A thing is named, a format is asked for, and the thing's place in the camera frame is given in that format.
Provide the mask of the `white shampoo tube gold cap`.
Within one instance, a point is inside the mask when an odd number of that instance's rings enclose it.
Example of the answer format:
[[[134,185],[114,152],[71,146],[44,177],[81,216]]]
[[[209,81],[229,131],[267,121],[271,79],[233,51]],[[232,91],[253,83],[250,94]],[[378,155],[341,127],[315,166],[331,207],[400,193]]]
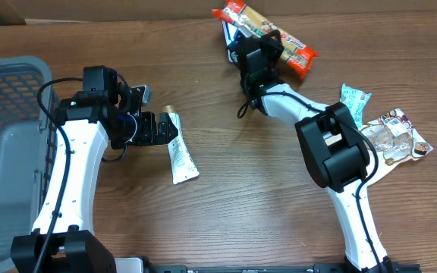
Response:
[[[182,134],[181,119],[172,105],[166,105],[164,111],[170,116],[173,125],[178,129],[178,135],[168,144],[172,182],[174,185],[199,177],[200,172],[189,153]]]

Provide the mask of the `teal snack wrapper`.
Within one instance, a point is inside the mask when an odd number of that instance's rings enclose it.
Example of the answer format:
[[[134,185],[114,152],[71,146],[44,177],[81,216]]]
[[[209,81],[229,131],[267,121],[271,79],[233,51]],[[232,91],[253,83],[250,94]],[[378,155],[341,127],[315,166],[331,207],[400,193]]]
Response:
[[[340,102],[347,106],[358,128],[363,126],[363,110],[371,95],[371,93],[347,86],[345,83],[341,87]]]

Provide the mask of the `beige brown snack pouch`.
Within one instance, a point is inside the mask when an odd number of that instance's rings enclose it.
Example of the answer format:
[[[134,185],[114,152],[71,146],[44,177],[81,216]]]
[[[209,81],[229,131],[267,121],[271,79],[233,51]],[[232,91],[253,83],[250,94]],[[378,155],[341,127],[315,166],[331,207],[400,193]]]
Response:
[[[366,183],[367,187],[381,180],[400,163],[417,161],[433,150],[399,108],[363,124],[360,132],[372,143],[379,160],[377,171]]]

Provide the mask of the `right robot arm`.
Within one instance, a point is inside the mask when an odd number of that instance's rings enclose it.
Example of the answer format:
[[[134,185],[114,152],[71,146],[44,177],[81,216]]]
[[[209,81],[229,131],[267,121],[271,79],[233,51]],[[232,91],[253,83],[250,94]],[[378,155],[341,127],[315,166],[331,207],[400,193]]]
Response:
[[[237,35],[227,50],[241,72],[248,108],[293,126],[313,181],[330,196],[345,243],[349,272],[393,272],[395,267],[376,233],[367,184],[379,168],[373,144],[341,102],[325,105],[309,100],[280,80],[275,65],[284,47],[275,30],[261,37]]]

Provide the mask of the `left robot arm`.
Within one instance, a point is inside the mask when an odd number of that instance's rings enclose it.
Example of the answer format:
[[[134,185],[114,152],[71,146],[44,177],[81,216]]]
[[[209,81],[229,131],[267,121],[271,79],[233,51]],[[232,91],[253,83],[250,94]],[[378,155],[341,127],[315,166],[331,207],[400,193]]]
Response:
[[[129,86],[110,67],[85,67],[79,81],[54,111],[40,107],[57,130],[55,160],[32,231],[13,239],[11,260],[19,272],[151,272],[146,258],[116,258],[96,238],[96,182],[107,148],[167,145],[179,131],[168,113],[141,110],[147,86]]]

